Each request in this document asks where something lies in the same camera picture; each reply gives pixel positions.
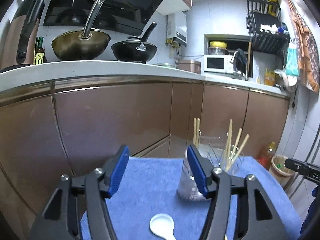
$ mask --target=brown storage container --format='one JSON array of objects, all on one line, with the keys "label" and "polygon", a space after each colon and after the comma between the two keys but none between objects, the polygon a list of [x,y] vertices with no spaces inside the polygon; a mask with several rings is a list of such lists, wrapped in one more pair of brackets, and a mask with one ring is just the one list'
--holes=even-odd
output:
[{"label": "brown storage container", "polygon": [[201,62],[196,60],[179,60],[177,69],[190,71],[193,73],[201,74]]}]

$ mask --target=yellow bowl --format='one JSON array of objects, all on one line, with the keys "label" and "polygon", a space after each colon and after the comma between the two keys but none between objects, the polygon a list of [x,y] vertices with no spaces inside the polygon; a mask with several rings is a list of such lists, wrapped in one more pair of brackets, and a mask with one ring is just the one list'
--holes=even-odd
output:
[{"label": "yellow bowl", "polygon": [[210,41],[210,47],[227,48],[227,44],[222,41]]}]

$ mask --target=black frying pan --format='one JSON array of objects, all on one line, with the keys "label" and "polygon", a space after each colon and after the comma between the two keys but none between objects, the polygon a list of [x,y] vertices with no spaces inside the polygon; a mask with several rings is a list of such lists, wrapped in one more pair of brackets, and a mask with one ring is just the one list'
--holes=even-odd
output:
[{"label": "black frying pan", "polygon": [[135,61],[146,63],[151,60],[157,52],[157,47],[147,40],[156,27],[157,23],[152,22],[142,38],[128,37],[127,41],[120,41],[111,46],[113,54],[120,61]]}]

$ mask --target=trash bin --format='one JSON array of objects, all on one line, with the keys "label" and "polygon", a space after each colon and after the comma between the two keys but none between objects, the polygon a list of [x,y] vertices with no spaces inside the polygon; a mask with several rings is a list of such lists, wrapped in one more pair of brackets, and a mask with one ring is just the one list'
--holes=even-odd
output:
[{"label": "trash bin", "polygon": [[273,156],[271,159],[270,174],[274,177],[281,187],[284,187],[289,179],[294,175],[294,171],[286,168],[284,162],[287,159],[285,156]]}]

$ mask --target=metal bolt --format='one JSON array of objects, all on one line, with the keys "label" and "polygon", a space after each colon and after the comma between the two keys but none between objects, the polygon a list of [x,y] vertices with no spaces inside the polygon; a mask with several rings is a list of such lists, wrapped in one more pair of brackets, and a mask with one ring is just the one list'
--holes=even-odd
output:
[{"label": "metal bolt", "polygon": [[215,167],[215,168],[213,168],[213,172],[214,172],[215,174],[220,174],[220,173],[222,173],[222,169],[219,168],[219,167]]},{"label": "metal bolt", "polygon": [[253,174],[249,174],[248,175],[248,180],[255,180],[256,176],[254,176]]},{"label": "metal bolt", "polygon": [[102,174],[103,173],[103,169],[102,168],[96,168],[94,170],[94,173],[97,174],[97,175]]},{"label": "metal bolt", "polygon": [[69,176],[67,174],[64,174],[64,175],[61,176],[61,180],[62,181],[66,181],[68,179],[69,179]]}]

